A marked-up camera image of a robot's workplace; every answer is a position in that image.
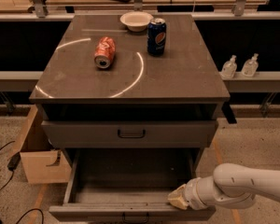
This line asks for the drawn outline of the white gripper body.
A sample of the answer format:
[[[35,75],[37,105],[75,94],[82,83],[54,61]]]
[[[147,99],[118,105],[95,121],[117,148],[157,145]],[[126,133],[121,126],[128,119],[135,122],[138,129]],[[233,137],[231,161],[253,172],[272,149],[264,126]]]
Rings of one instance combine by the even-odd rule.
[[[183,198],[193,210],[203,210],[216,204],[217,188],[212,176],[191,179],[183,190]]]

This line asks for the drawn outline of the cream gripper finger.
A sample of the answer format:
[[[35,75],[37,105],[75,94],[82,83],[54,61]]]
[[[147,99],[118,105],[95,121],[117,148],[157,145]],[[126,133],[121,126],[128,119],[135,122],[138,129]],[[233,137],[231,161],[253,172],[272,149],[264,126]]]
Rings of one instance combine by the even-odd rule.
[[[185,201],[185,198],[183,196],[184,190],[186,185],[183,184],[171,193],[168,194],[167,200],[170,203],[170,205],[179,208],[181,210],[186,210],[188,208],[188,203]]]

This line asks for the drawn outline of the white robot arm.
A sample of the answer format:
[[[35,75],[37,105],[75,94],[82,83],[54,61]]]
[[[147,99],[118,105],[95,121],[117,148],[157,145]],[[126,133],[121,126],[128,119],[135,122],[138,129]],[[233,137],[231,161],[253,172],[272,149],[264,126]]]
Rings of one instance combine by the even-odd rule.
[[[168,195],[170,205],[182,210],[210,206],[246,209],[257,195],[280,203],[280,171],[252,169],[223,163],[208,177],[191,179]]]

